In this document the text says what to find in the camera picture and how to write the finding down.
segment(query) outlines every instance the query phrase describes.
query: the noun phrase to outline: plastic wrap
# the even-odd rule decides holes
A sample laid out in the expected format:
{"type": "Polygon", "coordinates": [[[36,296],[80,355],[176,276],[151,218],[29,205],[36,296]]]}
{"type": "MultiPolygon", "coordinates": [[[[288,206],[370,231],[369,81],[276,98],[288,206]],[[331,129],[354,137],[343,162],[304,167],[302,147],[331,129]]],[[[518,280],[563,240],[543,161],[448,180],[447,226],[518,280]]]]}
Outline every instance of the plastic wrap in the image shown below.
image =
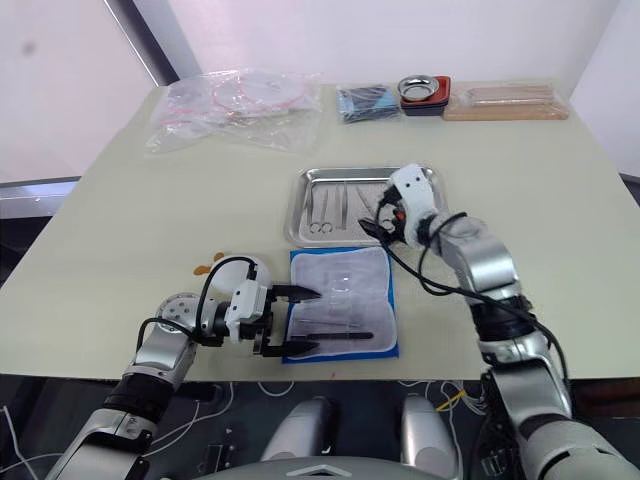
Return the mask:
{"type": "Polygon", "coordinates": [[[551,83],[454,83],[445,120],[566,120],[567,102],[551,83]]]}
{"type": "Polygon", "coordinates": [[[396,97],[384,85],[339,86],[336,95],[344,123],[393,117],[400,113],[396,97]]]}
{"type": "Polygon", "coordinates": [[[315,80],[315,75],[245,69],[175,82],[151,116],[147,150],[176,150],[209,135],[280,150],[308,150],[322,115],[315,80]]]}

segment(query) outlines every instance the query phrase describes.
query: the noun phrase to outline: table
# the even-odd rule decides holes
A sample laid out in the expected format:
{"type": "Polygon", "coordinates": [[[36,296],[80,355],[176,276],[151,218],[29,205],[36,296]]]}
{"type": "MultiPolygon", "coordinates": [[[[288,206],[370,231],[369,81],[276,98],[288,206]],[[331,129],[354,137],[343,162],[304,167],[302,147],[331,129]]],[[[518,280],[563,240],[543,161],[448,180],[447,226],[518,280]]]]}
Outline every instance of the table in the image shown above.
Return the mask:
{"type": "MultiPolygon", "coordinates": [[[[303,169],[417,162],[440,173],[452,211],[483,219],[505,242],[574,378],[640,374],[640,209],[576,115],[341,125],[327,89],[312,153],[209,138],[147,156],[145,123],[160,93],[90,167],[0,290],[2,373],[119,378],[140,322],[166,297],[199,292],[204,278],[193,269],[215,252],[258,255],[275,280],[288,281],[293,247],[283,226],[303,169]]],[[[398,251],[417,263],[418,252],[398,251]]],[[[427,268],[454,281],[439,259],[427,268]]],[[[431,297],[394,274],[398,359],[282,365],[253,357],[251,342],[227,343],[200,348],[188,379],[477,378],[485,365],[464,300],[431,297]]]]}

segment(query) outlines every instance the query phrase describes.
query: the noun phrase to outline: metal bowl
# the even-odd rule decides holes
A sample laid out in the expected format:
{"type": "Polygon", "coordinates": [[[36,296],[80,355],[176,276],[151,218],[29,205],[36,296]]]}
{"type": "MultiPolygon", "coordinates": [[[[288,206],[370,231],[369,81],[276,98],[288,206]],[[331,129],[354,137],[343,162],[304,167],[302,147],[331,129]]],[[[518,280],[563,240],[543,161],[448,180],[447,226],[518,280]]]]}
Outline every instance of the metal bowl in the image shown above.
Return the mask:
{"type": "Polygon", "coordinates": [[[429,75],[411,75],[398,83],[398,92],[407,102],[421,102],[436,93],[440,82],[429,75]]]}

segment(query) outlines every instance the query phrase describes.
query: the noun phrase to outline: stainless steel tray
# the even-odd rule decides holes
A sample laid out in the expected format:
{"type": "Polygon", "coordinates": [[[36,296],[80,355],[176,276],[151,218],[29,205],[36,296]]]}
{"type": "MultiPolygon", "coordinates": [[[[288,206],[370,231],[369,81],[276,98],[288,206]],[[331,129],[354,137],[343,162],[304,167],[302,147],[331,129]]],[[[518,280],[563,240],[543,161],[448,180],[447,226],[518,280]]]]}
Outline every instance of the stainless steel tray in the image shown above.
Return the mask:
{"type": "MultiPolygon", "coordinates": [[[[303,172],[291,193],[285,237],[297,247],[377,245],[378,241],[360,228],[358,219],[373,218],[386,182],[397,169],[398,167],[314,168],[303,172]],[[343,215],[342,202],[345,191],[346,217],[343,215]],[[326,213],[323,218],[325,199],[326,213]]],[[[433,189],[436,207],[446,211],[442,181],[433,169],[422,167],[422,171],[433,189]]],[[[383,226],[389,225],[392,217],[391,207],[385,207],[380,215],[383,226]]]]}

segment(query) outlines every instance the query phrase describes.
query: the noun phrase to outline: white wall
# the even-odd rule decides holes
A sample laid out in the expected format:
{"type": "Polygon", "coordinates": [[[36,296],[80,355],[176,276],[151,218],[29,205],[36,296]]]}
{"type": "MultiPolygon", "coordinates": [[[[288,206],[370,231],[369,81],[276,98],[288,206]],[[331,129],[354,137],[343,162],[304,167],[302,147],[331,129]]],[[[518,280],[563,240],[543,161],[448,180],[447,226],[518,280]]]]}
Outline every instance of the white wall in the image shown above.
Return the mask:
{"type": "Polygon", "coordinates": [[[326,81],[554,77],[570,93],[611,0],[136,0],[181,75],[242,66],[326,81]],[[180,51],[191,47],[197,64],[180,51]]]}
{"type": "Polygon", "coordinates": [[[81,175],[153,86],[98,0],[0,1],[0,183],[81,175]]]}
{"type": "Polygon", "coordinates": [[[622,173],[640,177],[640,2],[622,0],[571,97],[622,173]]]}

